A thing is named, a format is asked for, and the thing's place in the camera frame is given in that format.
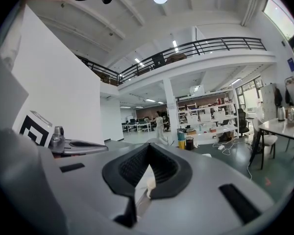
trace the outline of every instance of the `blue sign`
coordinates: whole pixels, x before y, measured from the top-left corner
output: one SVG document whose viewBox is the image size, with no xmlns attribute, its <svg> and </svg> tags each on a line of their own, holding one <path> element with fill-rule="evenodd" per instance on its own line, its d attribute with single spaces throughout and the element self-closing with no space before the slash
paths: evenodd
<svg viewBox="0 0 294 235">
<path fill-rule="evenodd" d="M 290 66 L 291 72 L 294 71 L 294 61 L 293 58 L 288 59 L 288 64 Z"/>
</svg>

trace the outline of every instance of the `green floor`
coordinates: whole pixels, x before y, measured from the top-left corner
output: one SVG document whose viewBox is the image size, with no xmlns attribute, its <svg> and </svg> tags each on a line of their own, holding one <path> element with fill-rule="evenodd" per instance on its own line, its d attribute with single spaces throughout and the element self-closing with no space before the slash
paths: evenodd
<svg viewBox="0 0 294 235">
<path fill-rule="evenodd" d="M 238 139 L 239 142 L 247 141 L 246 138 Z M 273 199 L 278 201 L 281 197 L 290 193 L 294 187 L 294 141 L 290 141 L 288 151 L 285 152 L 288 139 L 279 137 L 276 144 L 275 159 L 270 154 L 270 148 L 265 148 L 264 167 L 261 167 L 261 155 L 256 155 L 249 168 L 252 181 L 263 188 Z M 226 156 L 211 144 L 201 145 L 194 152 L 210 153 L 213 158 L 220 159 L 232 168 L 250 178 L 246 169 L 249 164 L 250 150 L 247 143 L 238 143 L 231 149 L 231 155 Z"/>
</svg>

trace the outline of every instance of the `floor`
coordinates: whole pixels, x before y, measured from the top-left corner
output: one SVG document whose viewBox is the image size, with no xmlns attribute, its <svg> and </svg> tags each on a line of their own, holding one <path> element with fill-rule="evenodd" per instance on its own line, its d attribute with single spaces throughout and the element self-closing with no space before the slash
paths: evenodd
<svg viewBox="0 0 294 235">
<path fill-rule="evenodd" d="M 170 143 L 171 133 L 165 132 L 164 136 L 168 137 Z M 144 143 L 155 137 L 155 132 L 124 132 L 123 141 L 109 141 L 106 143 L 106 145 L 109 147 L 109 150 L 113 150 L 117 149 L 118 147 L 131 145 L 133 143 Z M 217 147 L 212 147 L 211 144 L 200 145 L 194 150 L 194 152 L 199 154 L 209 153 L 213 158 L 225 162 L 235 170 L 250 178 L 250 174 L 246 168 L 250 159 L 248 143 L 252 140 L 252 135 L 236 140 L 238 140 L 239 143 L 233 145 L 232 149 L 230 150 L 230 156 L 222 154 L 222 152 L 219 151 Z M 280 136 L 278 137 L 275 159 L 273 159 L 272 155 L 270 154 L 270 148 L 265 148 L 263 170 L 260 170 L 261 155 L 256 155 L 253 164 L 249 168 L 249 171 L 252 175 L 252 181 L 263 188 L 273 198 L 274 201 L 278 201 L 283 196 L 287 195 L 294 187 L 294 141 L 290 142 L 288 151 L 285 152 L 287 142 L 287 138 Z M 233 142 L 226 144 L 225 148 L 229 148 L 232 144 Z"/>
</svg>

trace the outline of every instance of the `brown wall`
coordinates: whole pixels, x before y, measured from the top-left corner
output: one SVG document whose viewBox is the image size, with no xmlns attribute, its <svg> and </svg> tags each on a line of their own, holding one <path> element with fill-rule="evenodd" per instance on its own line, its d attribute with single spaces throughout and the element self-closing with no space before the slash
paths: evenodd
<svg viewBox="0 0 294 235">
<path fill-rule="evenodd" d="M 213 104 L 219 97 L 220 98 L 225 97 L 225 95 L 220 94 L 220 95 L 215 95 L 215 96 L 210 96 L 210 97 L 204 97 L 204 98 L 179 102 L 178 106 L 184 106 L 185 104 L 190 105 L 190 104 L 196 103 L 196 106 L 198 107 L 200 105 Z M 156 117 L 156 111 L 167 112 L 167 105 L 163 104 L 163 105 L 159 105 L 159 106 L 155 106 L 155 107 L 136 110 L 137 119 L 144 118 L 144 117 L 149 117 L 150 119 L 153 119 Z"/>
</svg>

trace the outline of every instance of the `kettle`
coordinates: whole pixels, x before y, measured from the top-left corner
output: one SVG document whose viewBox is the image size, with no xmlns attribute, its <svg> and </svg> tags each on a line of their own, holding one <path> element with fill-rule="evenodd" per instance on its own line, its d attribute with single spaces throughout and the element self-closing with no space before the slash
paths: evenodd
<svg viewBox="0 0 294 235">
<path fill-rule="evenodd" d="M 288 110 L 288 126 L 294 126 L 294 108 L 290 107 Z"/>
<path fill-rule="evenodd" d="M 278 108 L 278 121 L 284 121 L 285 120 L 285 109 L 283 106 L 279 106 Z"/>
</svg>

